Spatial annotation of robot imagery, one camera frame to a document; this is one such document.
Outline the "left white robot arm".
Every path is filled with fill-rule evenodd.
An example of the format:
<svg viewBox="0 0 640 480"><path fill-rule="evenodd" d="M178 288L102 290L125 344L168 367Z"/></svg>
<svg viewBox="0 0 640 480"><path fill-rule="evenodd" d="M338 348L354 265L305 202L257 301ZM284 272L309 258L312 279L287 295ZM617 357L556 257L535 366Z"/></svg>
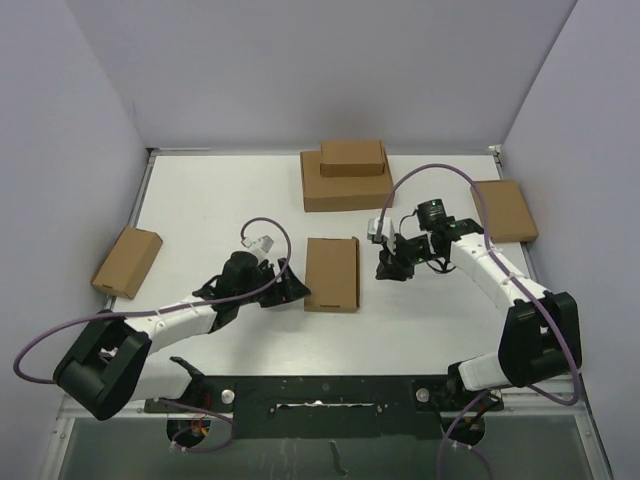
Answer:
<svg viewBox="0 0 640 480"><path fill-rule="evenodd" d="M113 417L131 401L158 397L193 410L203 398L195 370L181 360L149 365L150 355L224 328L244 305L271 308L310 294L286 259L272 265L236 251L220 274L174 305L142 317L107 311L90 322L57 365L53 381L98 420Z"/></svg>

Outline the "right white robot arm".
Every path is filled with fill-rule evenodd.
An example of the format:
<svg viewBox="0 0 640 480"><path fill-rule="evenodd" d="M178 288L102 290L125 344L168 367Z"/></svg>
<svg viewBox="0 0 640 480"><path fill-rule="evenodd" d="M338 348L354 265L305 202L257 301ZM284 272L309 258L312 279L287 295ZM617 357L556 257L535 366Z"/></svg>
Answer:
<svg viewBox="0 0 640 480"><path fill-rule="evenodd" d="M566 292L554 293L522 273L485 237L473 219L447 215L441 200L416 207L420 235L402 236L388 218L375 217L367 237L381 247L376 277L406 281L427 264L440 274L461 271L504 316L493 353L454 364L444 385L446 400L469 407L481 390L530 387L582 365L578 306Z"/></svg>

